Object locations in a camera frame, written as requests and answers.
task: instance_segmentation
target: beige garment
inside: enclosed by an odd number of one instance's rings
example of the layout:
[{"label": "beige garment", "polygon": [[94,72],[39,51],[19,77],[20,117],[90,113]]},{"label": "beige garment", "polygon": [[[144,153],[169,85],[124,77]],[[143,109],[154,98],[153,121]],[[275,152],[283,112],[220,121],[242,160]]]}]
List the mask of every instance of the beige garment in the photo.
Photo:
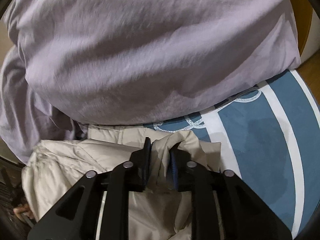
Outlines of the beige garment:
[{"label": "beige garment", "polygon": [[192,160],[218,171],[220,143],[200,142],[192,131],[168,134],[144,127],[90,127],[88,134],[94,139],[44,140],[36,146],[22,173],[23,189],[36,220],[85,172],[111,171],[129,160],[131,153],[143,146],[145,137],[150,137],[153,145],[147,188],[142,193],[129,193],[129,239],[190,239],[191,194],[172,190],[166,179],[169,149],[181,142],[179,148],[188,151]]}]

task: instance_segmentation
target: silver screw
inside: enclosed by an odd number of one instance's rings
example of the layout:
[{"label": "silver screw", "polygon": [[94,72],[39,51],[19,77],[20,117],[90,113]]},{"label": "silver screw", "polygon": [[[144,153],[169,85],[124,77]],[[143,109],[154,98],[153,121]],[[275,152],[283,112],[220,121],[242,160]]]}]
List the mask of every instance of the silver screw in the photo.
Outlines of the silver screw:
[{"label": "silver screw", "polygon": [[190,162],[187,162],[187,166],[188,166],[189,168],[194,168],[194,167],[197,166],[197,163],[194,162],[194,161],[190,161]]},{"label": "silver screw", "polygon": [[123,163],[123,166],[127,169],[127,168],[131,168],[133,166],[133,162],[125,162]]},{"label": "silver screw", "polygon": [[88,178],[88,179],[92,179],[94,176],[96,176],[97,173],[95,171],[88,171],[85,176]]},{"label": "silver screw", "polygon": [[232,171],[232,170],[225,170],[225,171],[223,172],[223,174],[224,174],[226,177],[232,177],[235,173],[234,173],[234,171]]}]

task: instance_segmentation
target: wooden floor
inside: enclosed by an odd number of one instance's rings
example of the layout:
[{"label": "wooden floor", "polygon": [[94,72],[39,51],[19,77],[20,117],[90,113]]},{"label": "wooden floor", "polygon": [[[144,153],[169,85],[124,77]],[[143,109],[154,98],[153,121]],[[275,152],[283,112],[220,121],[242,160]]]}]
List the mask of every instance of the wooden floor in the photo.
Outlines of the wooden floor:
[{"label": "wooden floor", "polygon": [[297,70],[320,103],[320,50]]}]

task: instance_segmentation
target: blue and white striped fabric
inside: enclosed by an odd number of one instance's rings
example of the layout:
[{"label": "blue and white striped fabric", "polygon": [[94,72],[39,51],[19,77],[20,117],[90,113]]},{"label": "blue and white striped fabric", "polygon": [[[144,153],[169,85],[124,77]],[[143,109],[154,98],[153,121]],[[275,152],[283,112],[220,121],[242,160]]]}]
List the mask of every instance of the blue and white striped fabric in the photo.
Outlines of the blue and white striped fabric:
[{"label": "blue and white striped fabric", "polygon": [[320,200],[320,112],[296,71],[202,112],[147,124],[193,130],[221,142],[221,170],[241,177],[292,231],[303,229]]}]

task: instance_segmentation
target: lavender cloth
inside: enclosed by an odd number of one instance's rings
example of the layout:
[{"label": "lavender cloth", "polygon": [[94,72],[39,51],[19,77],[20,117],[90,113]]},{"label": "lavender cloth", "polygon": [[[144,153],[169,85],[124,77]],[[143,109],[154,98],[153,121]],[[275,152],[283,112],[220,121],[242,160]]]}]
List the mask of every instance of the lavender cloth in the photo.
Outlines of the lavender cloth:
[{"label": "lavender cloth", "polygon": [[4,21],[28,89],[82,123],[190,114],[300,64],[290,0],[13,0]]}]

